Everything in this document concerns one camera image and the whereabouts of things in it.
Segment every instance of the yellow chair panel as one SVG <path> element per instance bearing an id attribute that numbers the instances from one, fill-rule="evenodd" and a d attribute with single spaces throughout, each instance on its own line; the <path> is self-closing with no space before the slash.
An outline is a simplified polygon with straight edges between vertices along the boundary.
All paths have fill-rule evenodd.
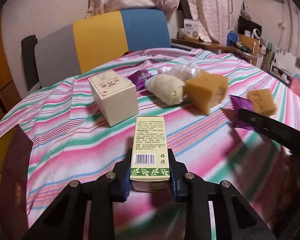
<path id="1" fill-rule="evenodd" d="M 82 74 L 128 51 L 120 11 L 74 22 L 73 34 Z"/>

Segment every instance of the white box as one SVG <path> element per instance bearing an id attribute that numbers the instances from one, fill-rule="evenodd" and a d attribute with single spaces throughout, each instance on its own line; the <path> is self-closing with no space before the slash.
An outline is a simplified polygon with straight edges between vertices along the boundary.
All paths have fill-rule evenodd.
<path id="1" fill-rule="evenodd" d="M 139 113 L 136 86 L 113 70 L 88 79 L 95 102 L 110 126 Z"/>
<path id="2" fill-rule="evenodd" d="M 130 181 L 135 190 L 166 189 L 170 170 L 163 116 L 138 116 L 133 138 Z"/>
<path id="3" fill-rule="evenodd" d="M 199 40 L 199 21 L 192 19 L 184 19 L 186 40 Z"/>

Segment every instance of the purple wrapper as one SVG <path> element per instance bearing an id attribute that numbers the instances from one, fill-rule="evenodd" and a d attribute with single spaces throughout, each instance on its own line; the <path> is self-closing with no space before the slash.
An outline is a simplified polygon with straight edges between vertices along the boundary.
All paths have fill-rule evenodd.
<path id="1" fill-rule="evenodd" d="M 252 102 L 250 100 L 245 99 L 245 98 L 241 98 L 241 97 L 237 97 L 237 96 L 234 96 L 234 95 L 230 95 L 230 99 L 232 101 L 235 116 L 238 116 L 238 112 L 239 112 L 240 108 L 253 111 Z M 243 128 L 243 129 L 246 129 L 246 130 L 254 131 L 254 128 L 252 126 L 246 124 L 245 122 L 238 121 L 238 120 L 236 120 L 233 123 L 233 127 L 234 128 Z"/>
<path id="2" fill-rule="evenodd" d="M 138 70 L 132 75 L 128 76 L 132 83 L 136 85 L 137 90 L 145 88 L 145 81 L 151 77 L 152 75 L 146 69 Z"/>

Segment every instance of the bed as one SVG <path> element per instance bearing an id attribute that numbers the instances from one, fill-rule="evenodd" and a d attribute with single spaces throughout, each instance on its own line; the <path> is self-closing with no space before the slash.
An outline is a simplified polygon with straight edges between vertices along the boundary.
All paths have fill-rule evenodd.
<path id="1" fill-rule="evenodd" d="M 189 62 L 226 76 L 229 94 L 246 98 L 248 90 L 269 88 L 278 108 L 273 118 L 300 130 L 300 98 L 232 54 L 171 48 L 128 54 L 34 92 L 1 120 L 0 137 L 18 124 L 33 143 L 26 184 L 29 227 L 71 180 L 97 179 L 132 147 L 136 117 L 109 127 L 94 102 L 88 78 L 108 69 L 124 77 L 140 69 L 154 74 L 164 65 Z M 188 101 L 167 106 L 147 90 L 138 92 L 138 106 L 139 115 L 164 116 L 168 148 L 177 161 L 207 181 L 229 180 L 273 226 L 287 149 L 253 131 L 234 129 L 229 96 L 209 116 Z M 126 203 L 114 205 L 116 237 L 182 239 L 185 213 L 185 206 L 174 204 L 168 191 L 132 190 Z"/>

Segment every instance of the chair backrest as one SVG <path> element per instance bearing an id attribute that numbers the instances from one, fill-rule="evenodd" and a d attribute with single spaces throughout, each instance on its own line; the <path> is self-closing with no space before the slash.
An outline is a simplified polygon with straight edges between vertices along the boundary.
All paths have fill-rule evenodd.
<path id="1" fill-rule="evenodd" d="M 127 51 L 171 47 L 164 13 L 127 9 L 96 15 L 65 26 L 35 46 L 42 87 L 121 57 Z"/>

